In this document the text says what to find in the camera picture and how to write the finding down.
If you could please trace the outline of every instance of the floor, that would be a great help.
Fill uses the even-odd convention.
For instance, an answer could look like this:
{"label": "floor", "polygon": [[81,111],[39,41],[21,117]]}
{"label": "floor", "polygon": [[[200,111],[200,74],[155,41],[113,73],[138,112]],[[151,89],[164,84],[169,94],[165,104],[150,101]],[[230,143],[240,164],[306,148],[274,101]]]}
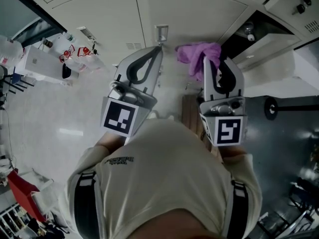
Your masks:
{"label": "floor", "polygon": [[[81,75],[72,87],[36,82],[24,93],[9,93],[12,153],[16,166],[64,184],[83,151],[103,135],[100,128],[102,98],[114,72]],[[160,117],[181,115],[181,97],[197,90],[157,88],[155,110]],[[254,168],[263,191],[263,210],[286,197],[290,182],[309,168],[309,157],[319,131],[319,112],[280,113],[275,121],[264,116],[264,97],[247,99],[245,147],[254,156]],[[279,105],[319,104],[319,98],[278,100]],[[6,114],[2,114],[6,127]],[[8,134],[2,135],[7,141]]]}

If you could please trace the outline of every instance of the vent slot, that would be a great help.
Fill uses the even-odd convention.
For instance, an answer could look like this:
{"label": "vent slot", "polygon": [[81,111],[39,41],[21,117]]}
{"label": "vent slot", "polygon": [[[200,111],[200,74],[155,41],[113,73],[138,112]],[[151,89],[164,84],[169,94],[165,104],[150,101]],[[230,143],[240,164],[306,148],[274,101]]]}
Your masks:
{"label": "vent slot", "polygon": [[140,50],[140,49],[142,49],[142,45],[140,43],[127,43],[126,47],[129,50]]}
{"label": "vent slot", "polygon": [[318,25],[318,23],[315,20],[313,22],[310,22],[309,24],[305,25],[305,28],[310,33],[314,33],[316,31],[319,31],[319,25]]}

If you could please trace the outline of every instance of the black frame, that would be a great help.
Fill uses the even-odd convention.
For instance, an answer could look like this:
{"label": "black frame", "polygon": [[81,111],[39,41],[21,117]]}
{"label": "black frame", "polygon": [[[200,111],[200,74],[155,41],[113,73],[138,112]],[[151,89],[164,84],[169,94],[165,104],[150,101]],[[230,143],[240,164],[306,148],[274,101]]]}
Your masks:
{"label": "black frame", "polygon": [[40,41],[43,37],[47,38],[54,34],[67,32],[67,30],[59,22],[57,22],[50,14],[48,14],[44,9],[42,9],[35,1],[33,0],[19,0],[19,1],[22,2],[26,7],[28,7],[31,11],[36,13],[39,17],[41,17],[43,20],[45,20],[47,23],[49,23],[52,26],[52,28],[49,28],[48,30],[43,31],[40,34],[35,35],[32,38],[24,41],[22,43],[23,47],[34,44]]}

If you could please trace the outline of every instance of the black strap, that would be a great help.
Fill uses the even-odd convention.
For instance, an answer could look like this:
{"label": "black strap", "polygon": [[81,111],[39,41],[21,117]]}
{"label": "black strap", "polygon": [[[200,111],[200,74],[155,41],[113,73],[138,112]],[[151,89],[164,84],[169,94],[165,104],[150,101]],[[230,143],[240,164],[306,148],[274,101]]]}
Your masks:
{"label": "black strap", "polygon": [[248,193],[243,183],[232,181],[232,184],[234,185],[233,210],[227,239],[241,239],[248,220]]}
{"label": "black strap", "polygon": [[74,219],[83,239],[99,239],[99,223],[95,205],[93,179],[95,172],[82,173],[74,193]]}

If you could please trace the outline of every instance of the beige sweatshirt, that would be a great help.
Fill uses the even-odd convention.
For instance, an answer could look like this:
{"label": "beige sweatshirt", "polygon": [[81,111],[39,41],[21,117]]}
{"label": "beige sweatshirt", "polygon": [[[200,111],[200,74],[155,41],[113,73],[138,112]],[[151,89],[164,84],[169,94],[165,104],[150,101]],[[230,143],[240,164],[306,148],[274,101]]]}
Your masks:
{"label": "beige sweatshirt", "polygon": [[100,181],[109,239],[125,239],[146,221],[174,209],[191,212],[209,231],[221,234],[231,178],[246,184],[250,201],[246,237],[261,209],[261,190],[252,155],[220,163],[184,125],[149,119],[129,143],[111,155],[102,146],[81,157],[59,198],[61,212],[73,226],[69,185],[73,176],[90,169]]}

